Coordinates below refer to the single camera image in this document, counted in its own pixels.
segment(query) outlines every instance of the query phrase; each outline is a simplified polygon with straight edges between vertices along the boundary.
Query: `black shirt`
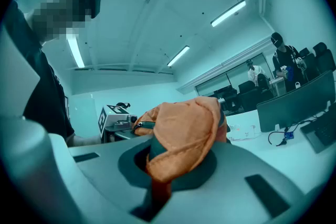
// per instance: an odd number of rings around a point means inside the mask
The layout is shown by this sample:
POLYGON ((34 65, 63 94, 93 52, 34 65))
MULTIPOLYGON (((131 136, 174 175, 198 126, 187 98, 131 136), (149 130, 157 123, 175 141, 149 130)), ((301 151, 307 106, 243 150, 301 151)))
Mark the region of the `black shirt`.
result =
POLYGON ((293 47, 293 51, 289 48, 289 46, 286 46, 286 52, 282 52, 277 49, 276 51, 278 55, 278 59, 273 56, 273 64, 275 67, 275 70, 281 72, 282 66, 291 67, 293 69, 293 80, 288 81, 285 80, 286 90, 290 91, 295 89, 295 83, 298 81, 301 85, 304 84, 304 79, 302 75, 302 71, 300 68, 298 68, 298 65, 295 62, 295 59, 300 57, 298 51, 296 48, 293 47))
POLYGON ((59 134, 66 139, 74 130, 66 115, 63 87, 16 2, 9 6, 4 23, 13 43, 40 76, 40 81, 25 107, 24 116, 40 123, 48 133, 59 134))

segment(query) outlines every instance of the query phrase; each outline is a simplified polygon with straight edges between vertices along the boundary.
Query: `person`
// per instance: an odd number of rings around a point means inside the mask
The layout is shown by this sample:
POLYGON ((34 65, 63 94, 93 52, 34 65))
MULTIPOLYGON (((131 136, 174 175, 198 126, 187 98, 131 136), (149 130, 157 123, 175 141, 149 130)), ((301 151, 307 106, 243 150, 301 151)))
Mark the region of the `person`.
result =
POLYGON ((86 17, 95 18, 99 6, 100 0, 44 0, 23 14, 14 0, 3 21, 13 43, 40 77, 24 117, 40 123, 48 133, 61 135, 68 146, 99 144, 100 135, 85 139, 75 134, 66 115, 63 88, 41 49, 69 28, 82 27, 86 17))
POLYGON ((248 80, 253 81, 256 86, 258 86, 258 75, 263 74, 266 76, 266 73, 264 69, 261 66, 254 66, 253 61, 251 59, 248 59, 246 61, 246 64, 248 66, 248 80))
POLYGON ((285 78, 286 91, 294 90, 296 88, 296 82, 303 85, 304 78, 302 71, 296 63, 296 59, 299 58, 297 49, 293 46, 285 45, 282 36, 277 32, 272 34, 271 41, 277 48, 273 55, 273 64, 277 76, 285 78))

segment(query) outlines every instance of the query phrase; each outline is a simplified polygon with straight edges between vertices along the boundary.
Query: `ceiling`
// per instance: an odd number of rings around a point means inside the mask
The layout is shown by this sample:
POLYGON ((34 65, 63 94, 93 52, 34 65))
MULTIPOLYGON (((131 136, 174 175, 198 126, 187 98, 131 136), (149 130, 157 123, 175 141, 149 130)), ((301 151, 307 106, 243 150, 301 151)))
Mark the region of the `ceiling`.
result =
MULTIPOLYGON (((22 6, 33 8, 39 1, 22 0, 22 6)), ((258 0, 245 1, 246 7, 237 16, 212 27, 210 22, 237 0, 101 0, 98 17, 79 29, 84 64, 94 70, 174 73, 181 63, 185 68, 204 48, 258 15, 258 0), (169 59, 186 45, 188 53, 168 68, 169 59)), ((65 39, 50 42, 44 51, 63 69, 77 67, 65 39)))

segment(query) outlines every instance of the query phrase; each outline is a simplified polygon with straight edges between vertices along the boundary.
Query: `keyboard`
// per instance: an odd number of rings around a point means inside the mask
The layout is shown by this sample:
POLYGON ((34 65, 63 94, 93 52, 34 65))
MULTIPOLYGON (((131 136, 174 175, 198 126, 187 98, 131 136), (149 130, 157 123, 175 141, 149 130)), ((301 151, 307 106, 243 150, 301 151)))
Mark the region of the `keyboard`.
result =
POLYGON ((313 122, 315 135, 324 146, 336 141, 336 110, 331 110, 313 122))

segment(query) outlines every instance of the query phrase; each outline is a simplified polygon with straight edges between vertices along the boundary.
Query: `person in white shirt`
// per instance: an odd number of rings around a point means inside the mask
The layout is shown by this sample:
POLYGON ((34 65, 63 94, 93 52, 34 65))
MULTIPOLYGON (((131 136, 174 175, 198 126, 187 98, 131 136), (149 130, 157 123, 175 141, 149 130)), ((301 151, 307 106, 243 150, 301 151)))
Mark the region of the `person in white shirt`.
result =
POLYGON ((264 69, 261 66, 254 66, 251 59, 248 59, 246 64, 248 66, 248 80, 253 81, 258 86, 258 75, 261 73, 266 76, 264 69))

